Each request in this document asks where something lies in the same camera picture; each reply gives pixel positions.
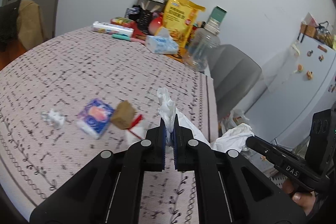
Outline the person's right hand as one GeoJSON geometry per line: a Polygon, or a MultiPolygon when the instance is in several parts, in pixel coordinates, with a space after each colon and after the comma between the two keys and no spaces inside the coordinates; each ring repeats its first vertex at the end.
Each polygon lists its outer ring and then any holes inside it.
{"type": "Polygon", "coordinates": [[[313,213],[314,205],[316,202],[316,196],[314,192],[311,193],[299,193],[296,192],[294,189],[294,185],[292,182],[287,178],[283,185],[282,190],[291,196],[291,199],[301,207],[301,209],[305,212],[308,216],[313,213]]]}

